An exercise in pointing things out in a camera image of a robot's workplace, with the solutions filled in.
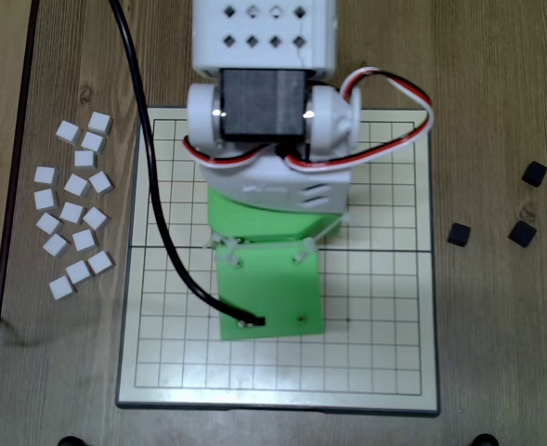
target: grid board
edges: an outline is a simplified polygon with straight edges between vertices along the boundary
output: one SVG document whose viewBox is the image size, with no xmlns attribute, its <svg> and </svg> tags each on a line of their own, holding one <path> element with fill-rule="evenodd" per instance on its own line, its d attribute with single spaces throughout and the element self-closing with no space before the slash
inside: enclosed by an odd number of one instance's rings
<svg viewBox="0 0 547 446">
<path fill-rule="evenodd" d="M 361 148 L 408 133 L 423 111 L 364 111 Z M 164 214 L 185 266 L 217 296 L 207 185 L 188 157 L 185 109 L 150 109 Z M 438 411 L 429 143 L 357 167 L 350 219 L 319 250 L 325 333 L 221 341 L 188 292 L 150 207 L 139 139 L 118 402 L 341 411 Z"/>
</svg>

